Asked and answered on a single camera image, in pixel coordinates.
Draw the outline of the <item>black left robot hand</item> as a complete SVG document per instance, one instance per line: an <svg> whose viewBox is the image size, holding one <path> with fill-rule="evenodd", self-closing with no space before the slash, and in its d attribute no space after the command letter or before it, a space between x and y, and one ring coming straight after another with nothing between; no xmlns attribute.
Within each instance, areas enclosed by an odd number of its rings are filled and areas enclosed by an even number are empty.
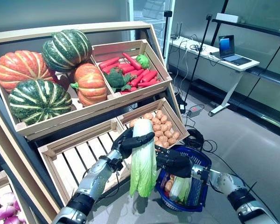
<svg viewBox="0 0 280 224"><path fill-rule="evenodd" d="M108 158L112 159L126 159L128 158L134 148L146 145L154 139L154 132L149 132L142 136L133 137L134 127L125 130L112 144L110 155Z"/></svg>

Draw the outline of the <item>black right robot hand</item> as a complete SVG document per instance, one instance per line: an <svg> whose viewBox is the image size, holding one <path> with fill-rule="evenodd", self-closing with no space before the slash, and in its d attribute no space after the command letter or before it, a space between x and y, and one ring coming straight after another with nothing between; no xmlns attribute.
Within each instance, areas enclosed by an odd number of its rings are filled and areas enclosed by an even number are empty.
<svg viewBox="0 0 280 224"><path fill-rule="evenodd" d="M155 145L156 166L166 172L181 178L190 178L193 162L178 149L180 145L174 145L170 149Z"/></svg>

